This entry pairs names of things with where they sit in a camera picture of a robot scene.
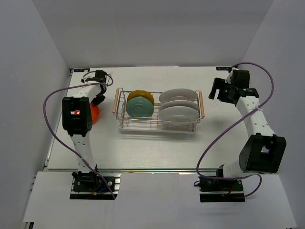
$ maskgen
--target stacked plate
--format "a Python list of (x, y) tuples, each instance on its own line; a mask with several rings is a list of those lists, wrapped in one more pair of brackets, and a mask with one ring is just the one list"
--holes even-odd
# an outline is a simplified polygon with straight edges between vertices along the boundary
[(163, 92), (160, 97), (159, 119), (174, 122), (194, 122), (199, 119), (199, 107), (194, 100), (197, 93), (190, 89), (177, 88)]
[(153, 114), (154, 99), (144, 90), (131, 92), (127, 97), (126, 111), (130, 117), (148, 118)]

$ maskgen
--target wall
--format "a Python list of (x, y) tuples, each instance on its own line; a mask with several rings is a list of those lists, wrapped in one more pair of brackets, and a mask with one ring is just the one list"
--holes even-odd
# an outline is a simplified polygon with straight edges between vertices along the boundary
[(33, 0), (69, 67), (231, 64), (272, 0)]
[[(0, 228), (19, 229), (51, 140), (43, 100), (67, 85), (69, 70), (30, 0), (1, 1), (0, 30)], [(59, 102), (48, 104), (53, 126)]]
[[(243, 57), (243, 61), (263, 65), (274, 77), (274, 96), (264, 113), (275, 132), (287, 140), (279, 175), (298, 228), (305, 228), (304, 9), (305, 1), (274, 0)], [(265, 99), (270, 92), (268, 77), (260, 70), (248, 69), (252, 86)]]

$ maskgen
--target metal wire dish rack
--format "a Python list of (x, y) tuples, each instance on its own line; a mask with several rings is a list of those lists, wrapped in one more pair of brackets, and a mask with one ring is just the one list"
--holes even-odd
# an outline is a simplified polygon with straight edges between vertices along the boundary
[(130, 117), (126, 112), (127, 97), (132, 91), (125, 91), (123, 88), (116, 89), (112, 113), (119, 120), (119, 128), (126, 131), (154, 131), (172, 133), (194, 133), (196, 125), (204, 118), (204, 107), (202, 92), (196, 91), (199, 119), (193, 122), (172, 122), (159, 119), (159, 107), (161, 103), (159, 96), (162, 92), (149, 92), (155, 100), (153, 115), (149, 118)]

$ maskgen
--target dish rack handle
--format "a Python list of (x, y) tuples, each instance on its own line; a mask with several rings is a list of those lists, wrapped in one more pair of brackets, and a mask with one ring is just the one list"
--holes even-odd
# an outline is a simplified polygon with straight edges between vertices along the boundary
[(116, 113), (116, 109), (118, 108), (119, 92), (120, 92), (120, 89), (117, 88), (117, 89), (116, 89), (116, 93), (115, 93), (115, 98), (114, 98), (113, 109), (112, 109), (112, 113), (113, 113), (114, 115), (115, 115), (115, 113)]
[(202, 92), (199, 92), (199, 103), (200, 103), (201, 117), (204, 118), (204, 107), (203, 107)]

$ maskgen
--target green plate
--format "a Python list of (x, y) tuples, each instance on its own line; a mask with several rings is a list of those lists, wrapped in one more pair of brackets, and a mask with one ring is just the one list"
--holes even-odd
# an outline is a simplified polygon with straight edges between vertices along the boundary
[(135, 97), (127, 102), (126, 111), (130, 117), (151, 117), (153, 104), (143, 97)]

